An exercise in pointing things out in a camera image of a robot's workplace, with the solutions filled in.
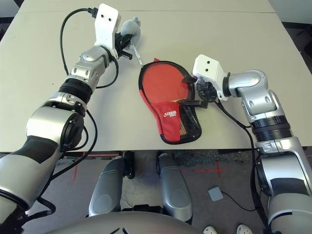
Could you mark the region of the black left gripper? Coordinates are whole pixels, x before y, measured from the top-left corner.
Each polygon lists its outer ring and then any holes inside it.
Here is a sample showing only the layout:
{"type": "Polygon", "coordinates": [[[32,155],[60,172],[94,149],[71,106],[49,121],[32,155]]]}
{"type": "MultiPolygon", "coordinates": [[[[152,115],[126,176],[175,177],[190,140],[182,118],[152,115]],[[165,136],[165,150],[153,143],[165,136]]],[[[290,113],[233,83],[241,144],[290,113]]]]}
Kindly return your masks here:
{"type": "Polygon", "coordinates": [[[131,39],[132,39],[131,34],[126,34],[124,36],[121,35],[121,33],[116,33],[115,34],[115,49],[118,54],[118,58],[120,57],[125,57],[129,60],[133,58],[133,55],[124,51],[124,49],[131,44],[131,39]]]}

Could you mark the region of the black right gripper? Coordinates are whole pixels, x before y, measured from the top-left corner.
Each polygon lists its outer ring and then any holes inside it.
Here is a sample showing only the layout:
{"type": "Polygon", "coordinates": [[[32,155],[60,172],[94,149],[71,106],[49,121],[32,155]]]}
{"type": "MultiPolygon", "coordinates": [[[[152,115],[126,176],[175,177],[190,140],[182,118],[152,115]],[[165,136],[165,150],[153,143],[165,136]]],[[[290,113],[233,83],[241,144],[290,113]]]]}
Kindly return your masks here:
{"type": "Polygon", "coordinates": [[[200,98],[200,100],[185,100],[184,105],[186,106],[207,109],[208,102],[214,102],[217,98],[216,89],[211,82],[203,79],[196,79],[192,76],[185,76],[182,82],[191,83],[192,97],[195,97],[195,92],[197,92],[197,95],[200,98]]]}

